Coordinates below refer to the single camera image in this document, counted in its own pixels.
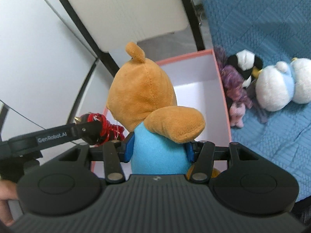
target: stuffed bear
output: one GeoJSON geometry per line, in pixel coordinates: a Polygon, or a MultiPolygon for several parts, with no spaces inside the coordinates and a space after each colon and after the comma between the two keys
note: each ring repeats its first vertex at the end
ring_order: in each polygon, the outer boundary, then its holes
{"type": "Polygon", "coordinates": [[[135,43],[132,57],[117,72],[106,106],[129,132],[134,132],[133,174],[186,174],[191,166],[184,143],[205,128],[203,115],[194,108],[177,106],[167,74],[135,43]]]}

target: blue bedspread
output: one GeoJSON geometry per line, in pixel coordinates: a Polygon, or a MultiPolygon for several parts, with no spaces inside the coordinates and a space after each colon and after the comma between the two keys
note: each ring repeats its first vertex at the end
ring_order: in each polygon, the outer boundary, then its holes
{"type": "MultiPolygon", "coordinates": [[[[311,58],[311,0],[202,0],[213,43],[228,55],[248,49],[264,66],[293,57],[311,58]]],[[[298,200],[311,195],[311,105],[290,103],[260,124],[247,111],[238,141],[293,174],[298,200]]]]}

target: white plush toy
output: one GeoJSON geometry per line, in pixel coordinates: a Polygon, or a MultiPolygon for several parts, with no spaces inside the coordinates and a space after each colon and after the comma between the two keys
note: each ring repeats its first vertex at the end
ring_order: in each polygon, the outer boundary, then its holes
{"type": "Polygon", "coordinates": [[[311,101],[311,60],[294,58],[290,65],[279,61],[262,69],[256,82],[256,98],[267,111],[278,111],[291,100],[311,101]]]}
{"type": "Polygon", "coordinates": [[[256,82],[256,98],[268,111],[284,108],[294,96],[294,79],[290,65],[279,61],[262,69],[256,82]]]}
{"type": "Polygon", "coordinates": [[[293,58],[291,66],[295,75],[293,102],[299,104],[311,102],[311,60],[293,58]]]}

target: finger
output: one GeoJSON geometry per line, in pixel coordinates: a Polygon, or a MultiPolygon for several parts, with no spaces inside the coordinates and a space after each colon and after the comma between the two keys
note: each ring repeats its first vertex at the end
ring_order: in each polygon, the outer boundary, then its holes
{"type": "Polygon", "coordinates": [[[9,204],[6,200],[0,200],[0,220],[6,226],[11,226],[14,223],[9,204]]]}
{"type": "Polygon", "coordinates": [[[9,180],[0,180],[0,200],[17,200],[16,184],[9,180]]]}

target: open box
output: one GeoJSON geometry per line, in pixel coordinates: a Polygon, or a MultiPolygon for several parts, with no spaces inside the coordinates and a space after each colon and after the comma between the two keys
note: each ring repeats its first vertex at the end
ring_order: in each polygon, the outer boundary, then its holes
{"type": "MultiPolygon", "coordinates": [[[[178,105],[195,108],[203,114],[206,126],[195,140],[207,140],[216,146],[227,147],[231,142],[231,130],[214,51],[185,54],[158,61],[157,64],[171,79],[178,105]]],[[[104,113],[111,123],[116,124],[109,111],[105,110],[104,113]]],[[[128,176],[130,167],[125,165],[123,169],[128,176]]],[[[215,161],[214,167],[224,171],[227,169],[227,162],[215,161]]],[[[102,175],[102,163],[94,166],[94,173],[97,173],[97,168],[102,175]]]]}

